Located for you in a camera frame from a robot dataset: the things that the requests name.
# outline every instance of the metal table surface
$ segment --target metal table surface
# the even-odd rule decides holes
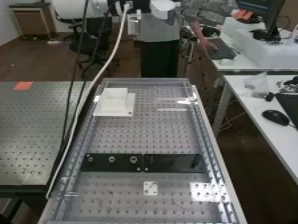
[[[135,93],[132,117],[94,117],[90,106],[39,223],[242,223],[228,174],[186,79],[106,79]],[[82,172],[89,153],[200,154],[204,172]],[[146,181],[158,193],[146,195]]]
[[[0,192],[45,188],[59,149],[69,82],[0,83]],[[82,82],[73,86],[70,116]]]

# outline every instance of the black mounting plate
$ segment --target black mounting plate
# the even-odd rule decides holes
[[[82,172],[140,172],[142,154],[86,153]]]
[[[144,154],[143,172],[148,173],[203,173],[199,154]]]

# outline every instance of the floor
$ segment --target floor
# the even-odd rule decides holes
[[[75,54],[66,44],[49,46],[45,41],[19,41],[14,47],[0,50],[0,54],[0,81],[70,79]],[[139,50],[131,41],[120,42],[115,58],[119,65],[112,63],[111,74],[103,75],[139,77]],[[196,74],[199,66],[196,63],[191,66],[191,72]],[[98,68],[94,67],[87,79],[91,79],[95,70]],[[238,102],[234,102],[227,109],[227,119],[242,112]],[[247,115],[234,120],[231,125],[220,132],[218,144],[247,222],[298,223],[298,187],[293,181]],[[25,205],[13,220],[13,224],[18,223],[37,223],[37,217]]]

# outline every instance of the white cable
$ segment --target white cable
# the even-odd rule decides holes
[[[122,20],[120,20],[120,26],[119,26],[119,31],[118,31],[118,37],[116,37],[116,41],[115,41],[115,44],[114,44],[114,49],[112,49],[112,52],[108,56],[108,59],[107,61],[104,62],[104,65],[103,67],[101,68],[98,74],[95,75],[90,85],[89,85],[89,88],[86,89],[86,92],[85,92],[85,97],[83,99],[79,101],[79,104],[77,106],[77,111],[75,111],[75,114],[74,114],[74,120],[73,120],[73,125],[71,125],[71,131],[70,131],[70,136],[69,136],[69,140],[67,140],[67,145],[66,145],[66,148],[65,148],[65,151],[63,151],[63,154],[62,154],[62,158],[59,160],[59,163],[58,163],[58,167],[55,169],[55,172],[54,172],[54,175],[53,175],[53,178],[51,178],[51,181],[50,181],[50,185],[49,185],[49,189],[47,189],[47,192],[46,192],[46,199],[49,199],[49,194],[50,194],[50,191],[51,191],[51,188],[53,188],[53,184],[54,184],[54,180],[57,178],[57,175],[58,175],[58,171],[61,169],[61,166],[62,166],[62,163],[63,163],[63,160],[66,158],[66,155],[67,155],[67,151],[69,151],[69,148],[70,148],[70,144],[71,144],[71,139],[73,139],[73,134],[74,134],[74,130],[75,130],[75,125],[77,125],[77,120],[78,120],[78,115],[81,113],[81,109],[82,109],[82,106],[85,104],[85,101],[86,101],[86,98],[87,98],[87,95],[90,93],[90,90],[97,82],[97,80],[99,79],[101,77],[101,74],[103,73],[106,67],[108,66],[108,63],[110,61],[112,60],[112,57],[114,57],[114,54],[116,52],[116,49],[118,49],[118,44],[119,44],[119,40],[120,40],[120,37],[122,37],[122,31],[123,31],[123,24],[124,24],[124,18],[126,18],[126,13],[127,13],[127,10],[130,9],[130,5],[128,4],[124,4],[123,5],[123,14],[122,14]]]
[[[246,112],[243,112],[239,115],[234,116],[220,127],[223,127],[228,122],[231,122],[234,119],[236,119],[238,117],[240,117],[244,114],[246,114]]]

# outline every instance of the white block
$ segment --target white block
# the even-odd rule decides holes
[[[126,88],[104,88],[99,95],[93,116],[131,117],[134,98],[135,94],[127,93]]]

